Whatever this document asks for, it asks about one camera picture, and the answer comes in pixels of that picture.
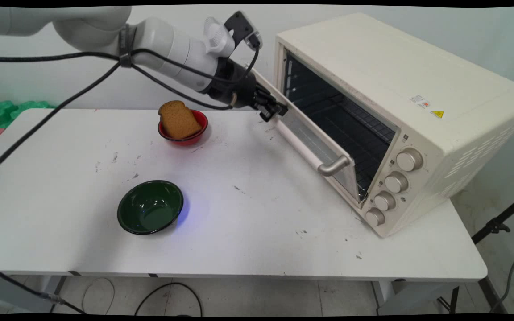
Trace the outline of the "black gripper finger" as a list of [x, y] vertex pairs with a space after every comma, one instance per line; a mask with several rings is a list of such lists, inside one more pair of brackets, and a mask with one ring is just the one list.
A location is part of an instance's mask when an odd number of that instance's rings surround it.
[[284, 104], [259, 104], [259, 116], [265, 122], [269, 122], [275, 115], [284, 116], [287, 111]]
[[256, 86], [255, 88], [255, 103], [258, 106], [263, 106], [269, 111], [281, 111], [285, 105], [277, 100], [269, 90], [263, 86]]

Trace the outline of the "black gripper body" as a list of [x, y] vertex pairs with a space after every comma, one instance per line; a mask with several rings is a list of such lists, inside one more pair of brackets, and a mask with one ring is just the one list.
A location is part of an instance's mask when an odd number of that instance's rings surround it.
[[229, 58], [218, 58], [217, 61], [214, 76], [234, 83], [212, 80], [203, 89], [203, 94], [233, 108], [251, 107], [255, 109], [254, 96], [257, 89], [255, 76], [252, 73], [243, 76], [245, 68]]

